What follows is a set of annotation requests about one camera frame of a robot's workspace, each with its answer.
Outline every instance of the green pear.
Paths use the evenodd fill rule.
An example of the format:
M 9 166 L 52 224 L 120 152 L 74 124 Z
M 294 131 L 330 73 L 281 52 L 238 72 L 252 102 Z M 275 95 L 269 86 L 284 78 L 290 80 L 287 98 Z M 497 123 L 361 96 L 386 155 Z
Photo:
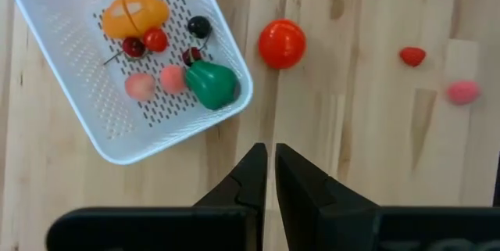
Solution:
M 234 101 L 238 79 L 233 70 L 225 66 L 198 60 L 184 77 L 186 85 L 207 109 L 217 110 Z

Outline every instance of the red strawberry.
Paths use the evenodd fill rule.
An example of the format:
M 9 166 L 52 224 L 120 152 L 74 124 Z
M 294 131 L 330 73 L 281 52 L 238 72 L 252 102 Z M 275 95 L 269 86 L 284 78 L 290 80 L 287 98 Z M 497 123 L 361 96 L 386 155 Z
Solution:
M 399 56 L 401 56 L 403 62 L 405 62 L 407 65 L 411 67 L 419 66 L 425 59 L 426 55 L 427 53 L 421 48 L 413 48 L 413 47 L 404 48 L 399 53 Z

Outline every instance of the red toy fruit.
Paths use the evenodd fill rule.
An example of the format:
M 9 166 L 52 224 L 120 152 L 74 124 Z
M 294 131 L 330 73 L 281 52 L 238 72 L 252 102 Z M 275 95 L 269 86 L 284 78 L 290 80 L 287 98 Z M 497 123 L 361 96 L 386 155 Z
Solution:
M 163 52 L 169 45 L 165 32 L 160 28 L 151 28 L 146 31 L 143 40 L 146 47 L 153 52 Z
M 148 101 L 155 94 L 155 78 L 149 74 L 133 74 L 125 81 L 125 91 L 132 99 Z
M 407 47 L 400 51 L 399 56 L 406 65 L 419 66 L 425 59 L 427 53 L 421 48 Z
M 474 81 L 458 81 L 451 84 L 446 93 L 450 102 L 463 106 L 475 101 L 480 96 L 481 90 Z
M 189 48 L 186 50 L 186 52 L 182 53 L 182 60 L 184 61 L 184 64 L 191 67 L 195 61 L 198 61 L 202 59 L 202 54 L 200 53 L 200 50 L 198 48 Z
M 159 81 L 163 90 L 169 94 L 178 94 L 186 88 L 184 69 L 180 66 L 170 65 L 163 68 Z
M 304 56 L 305 49 L 304 32 L 291 20 L 275 20 L 260 34 L 260 55 L 274 69 L 294 66 Z
M 140 58 L 146 52 L 146 46 L 142 44 L 141 40 L 133 37 L 128 37 L 122 43 L 123 52 L 133 58 Z

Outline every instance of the pink toy fruit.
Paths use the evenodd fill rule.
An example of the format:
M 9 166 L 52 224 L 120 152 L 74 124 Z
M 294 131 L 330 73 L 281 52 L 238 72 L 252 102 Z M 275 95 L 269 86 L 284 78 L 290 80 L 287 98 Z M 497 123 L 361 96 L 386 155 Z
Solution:
M 184 69 L 180 66 L 170 65 L 163 68 L 159 81 L 163 91 L 169 94 L 178 94 L 186 88 Z
M 450 102 L 463 106 L 475 101 L 481 93 L 479 85 L 474 81 L 457 81 L 446 91 Z
M 148 101 L 155 94 L 155 78 L 149 74 L 133 74 L 125 81 L 125 90 L 132 99 Z

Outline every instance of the wooden surface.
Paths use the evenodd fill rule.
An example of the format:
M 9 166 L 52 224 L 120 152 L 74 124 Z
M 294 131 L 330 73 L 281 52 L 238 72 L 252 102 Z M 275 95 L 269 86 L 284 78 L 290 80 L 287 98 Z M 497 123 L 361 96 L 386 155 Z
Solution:
M 129 167 L 94 150 L 12 0 L 0 0 L 1 251 L 43 250 L 82 206 L 189 206 L 255 142 L 286 142 L 379 204 L 491 205 L 500 150 L 500 0 L 218 0 L 255 80 L 252 104 Z M 304 28 L 291 70 L 255 49 L 271 20 Z M 428 52 L 417 69 L 398 51 Z M 443 89 L 474 79 L 472 106 Z M 266 250 L 286 250 L 270 166 Z

